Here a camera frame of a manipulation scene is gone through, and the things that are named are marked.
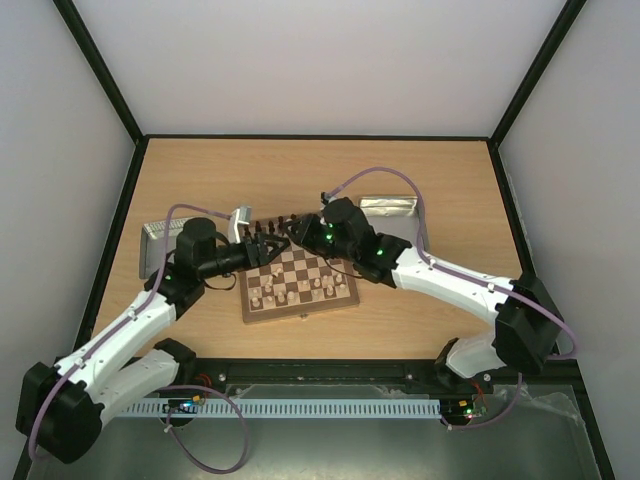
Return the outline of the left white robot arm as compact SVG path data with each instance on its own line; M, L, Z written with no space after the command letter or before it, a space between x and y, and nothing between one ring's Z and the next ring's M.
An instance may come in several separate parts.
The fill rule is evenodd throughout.
M207 281L267 266L290 242L282 221L245 228L230 242L208 218L187 220L133 303L99 335L23 378L16 428L28 437L29 455L43 448L72 463L95 443L109 421L146 395L190 381L196 354L164 339L139 360L134 354L180 319L205 293Z

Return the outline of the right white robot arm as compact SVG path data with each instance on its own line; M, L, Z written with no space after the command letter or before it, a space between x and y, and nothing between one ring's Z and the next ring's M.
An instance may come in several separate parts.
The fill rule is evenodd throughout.
M464 269L427 254L417 244L378 232L347 198L281 224L297 246L323 258L339 258L371 283L415 291L483 320L489 331L454 338L437 358L436 379L455 392L480 373L509 367L522 374L542 370L560 333L560 315L544 284L532 273L518 279Z

